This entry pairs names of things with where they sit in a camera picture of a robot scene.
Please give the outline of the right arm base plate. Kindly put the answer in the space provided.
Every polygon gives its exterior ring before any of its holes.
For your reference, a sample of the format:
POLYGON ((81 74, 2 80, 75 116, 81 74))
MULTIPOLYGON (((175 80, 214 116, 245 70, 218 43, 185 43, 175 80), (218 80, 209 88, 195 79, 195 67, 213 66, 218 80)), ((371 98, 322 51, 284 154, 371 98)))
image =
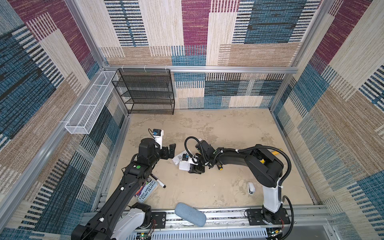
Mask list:
POLYGON ((291 219, 285 208, 280 208, 276 213, 264 209, 247 209, 245 216, 248 218, 250 226, 291 224, 291 219))

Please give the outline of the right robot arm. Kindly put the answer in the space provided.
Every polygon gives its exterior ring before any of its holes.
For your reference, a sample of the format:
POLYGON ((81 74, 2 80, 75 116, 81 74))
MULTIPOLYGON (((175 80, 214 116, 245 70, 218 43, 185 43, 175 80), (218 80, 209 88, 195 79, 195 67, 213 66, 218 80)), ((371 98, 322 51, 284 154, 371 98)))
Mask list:
POLYGON ((246 166, 250 169, 256 180, 263 186, 264 203, 261 215, 267 225, 280 224, 285 216, 282 196, 283 182, 292 170, 289 156, 282 150, 256 144, 245 149, 217 148, 214 149, 206 141, 195 137, 187 137, 184 142, 189 157, 194 157, 187 147, 188 140, 195 140, 198 153, 195 156, 198 163, 209 167, 222 167, 224 165, 246 166))

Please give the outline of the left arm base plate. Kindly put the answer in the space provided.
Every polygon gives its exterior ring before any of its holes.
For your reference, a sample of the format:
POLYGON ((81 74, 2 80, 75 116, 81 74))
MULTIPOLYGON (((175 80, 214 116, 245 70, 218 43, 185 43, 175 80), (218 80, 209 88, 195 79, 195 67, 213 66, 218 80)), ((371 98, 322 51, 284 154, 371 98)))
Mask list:
POLYGON ((166 227, 166 212, 151 212, 150 214, 145 215, 145 219, 141 227, 144 229, 164 229, 166 227))

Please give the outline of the yellow plastic shovel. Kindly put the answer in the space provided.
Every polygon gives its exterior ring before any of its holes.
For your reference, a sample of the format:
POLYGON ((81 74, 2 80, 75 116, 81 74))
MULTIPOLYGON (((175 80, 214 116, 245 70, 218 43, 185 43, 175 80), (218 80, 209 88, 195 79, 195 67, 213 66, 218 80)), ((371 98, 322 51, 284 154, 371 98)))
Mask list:
POLYGON ((273 163, 274 161, 281 163, 281 161, 277 158, 277 155, 279 155, 281 151, 282 149, 260 149, 258 151, 258 158, 260 162, 264 165, 268 165, 270 163, 273 163))

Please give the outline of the black white marker pen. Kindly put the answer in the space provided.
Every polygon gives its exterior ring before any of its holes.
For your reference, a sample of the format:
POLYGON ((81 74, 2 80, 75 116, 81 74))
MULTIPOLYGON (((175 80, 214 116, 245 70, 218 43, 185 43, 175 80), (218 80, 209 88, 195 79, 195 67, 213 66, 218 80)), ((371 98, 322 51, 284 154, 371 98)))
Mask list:
POLYGON ((155 179, 158 183, 159 183, 159 185, 162 187, 162 188, 166 188, 167 186, 159 179, 159 178, 157 178, 154 174, 151 174, 151 177, 153 178, 153 179, 155 179))

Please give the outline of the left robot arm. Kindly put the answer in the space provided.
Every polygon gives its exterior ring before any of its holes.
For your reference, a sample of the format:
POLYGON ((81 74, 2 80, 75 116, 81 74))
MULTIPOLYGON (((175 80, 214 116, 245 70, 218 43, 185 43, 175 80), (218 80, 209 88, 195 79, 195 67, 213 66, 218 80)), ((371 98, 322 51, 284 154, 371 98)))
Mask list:
POLYGON ((146 213, 142 209, 132 208, 133 216, 131 224, 129 217, 122 220, 124 210, 136 192, 143 186, 160 159, 172 159, 175 156, 176 144, 161 147, 153 138, 142 139, 139 144, 139 152, 135 154, 131 162, 125 167, 123 177, 94 217, 85 226, 78 225, 73 230, 72 240, 112 240, 118 239, 118 234, 126 236, 143 224, 146 213))

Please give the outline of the white remote control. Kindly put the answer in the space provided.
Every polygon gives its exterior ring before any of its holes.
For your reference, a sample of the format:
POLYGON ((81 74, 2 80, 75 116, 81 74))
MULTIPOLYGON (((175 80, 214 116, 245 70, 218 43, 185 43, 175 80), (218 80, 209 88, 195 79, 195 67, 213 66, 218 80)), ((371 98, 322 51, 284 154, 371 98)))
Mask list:
POLYGON ((182 151, 181 153, 175 155, 175 157, 172 159, 173 163, 174 163, 176 166, 180 163, 180 161, 182 161, 182 159, 183 159, 183 155, 184 155, 184 154, 187 154, 187 151, 186 151, 186 150, 184 150, 184 151, 182 151))

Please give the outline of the colourful paperback book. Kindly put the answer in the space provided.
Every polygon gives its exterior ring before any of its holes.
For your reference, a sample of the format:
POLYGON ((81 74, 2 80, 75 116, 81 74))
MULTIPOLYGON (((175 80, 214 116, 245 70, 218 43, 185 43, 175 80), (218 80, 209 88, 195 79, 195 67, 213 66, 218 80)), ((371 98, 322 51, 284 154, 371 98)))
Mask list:
POLYGON ((153 177, 149 176, 145 183, 135 193, 135 197, 139 203, 144 203, 150 195, 157 189, 159 182, 153 177))

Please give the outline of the red remote control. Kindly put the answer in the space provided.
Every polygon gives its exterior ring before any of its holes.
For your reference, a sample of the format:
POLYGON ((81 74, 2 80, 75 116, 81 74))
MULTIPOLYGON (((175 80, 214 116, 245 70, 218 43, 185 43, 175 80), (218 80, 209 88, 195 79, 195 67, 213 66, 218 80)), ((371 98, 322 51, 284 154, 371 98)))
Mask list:
POLYGON ((191 167, 191 164, 189 162, 186 162, 186 161, 180 161, 179 162, 179 170, 181 171, 189 171, 190 170, 190 167, 191 167))

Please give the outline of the blue grey oval pouch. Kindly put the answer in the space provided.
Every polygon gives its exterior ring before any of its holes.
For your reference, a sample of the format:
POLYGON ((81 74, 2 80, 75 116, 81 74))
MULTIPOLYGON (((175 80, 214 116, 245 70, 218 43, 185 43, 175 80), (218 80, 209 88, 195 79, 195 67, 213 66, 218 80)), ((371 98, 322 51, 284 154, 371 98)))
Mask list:
POLYGON ((176 205, 175 214, 198 227, 203 227, 206 224, 207 217, 203 212, 184 203, 178 203, 176 205))

